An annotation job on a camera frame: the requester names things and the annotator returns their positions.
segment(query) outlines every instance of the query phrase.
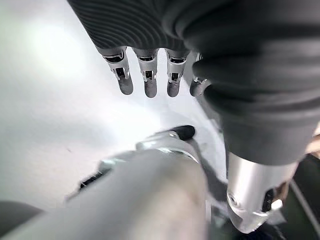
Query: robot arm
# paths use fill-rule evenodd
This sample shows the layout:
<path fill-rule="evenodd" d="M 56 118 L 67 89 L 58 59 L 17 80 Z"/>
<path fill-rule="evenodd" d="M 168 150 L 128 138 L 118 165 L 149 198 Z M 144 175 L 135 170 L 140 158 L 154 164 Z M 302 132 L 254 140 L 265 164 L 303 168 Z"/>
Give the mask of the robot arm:
<path fill-rule="evenodd" d="M 126 53 L 116 58 L 118 52 L 110 50 L 136 49 L 150 98 L 157 92 L 156 49 L 167 52 L 171 97 L 179 92 L 189 50 L 200 53 L 193 72 L 211 81 L 204 96 L 220 113 L 229 151 L 231 221 L 249 233 L 283 205 L 320 119 L 319 1 L 69 3 L 124 94 L 133 91 Z"/>

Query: white surface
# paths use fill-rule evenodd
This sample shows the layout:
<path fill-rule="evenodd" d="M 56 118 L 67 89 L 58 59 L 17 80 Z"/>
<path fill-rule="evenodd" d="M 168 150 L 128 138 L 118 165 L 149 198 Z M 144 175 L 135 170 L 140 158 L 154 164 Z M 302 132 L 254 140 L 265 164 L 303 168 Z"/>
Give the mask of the white surface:
<path fill-rule="evenodd" d="M 185 124 L 224 179 L 222 139 L 187 84 L 167 96 L 163 49 L 150 99 L 132 49 L 125 96 L 66 0 L 2 0 L 0 33 L 0 201 L 58 207 L 103 157 Z"/>

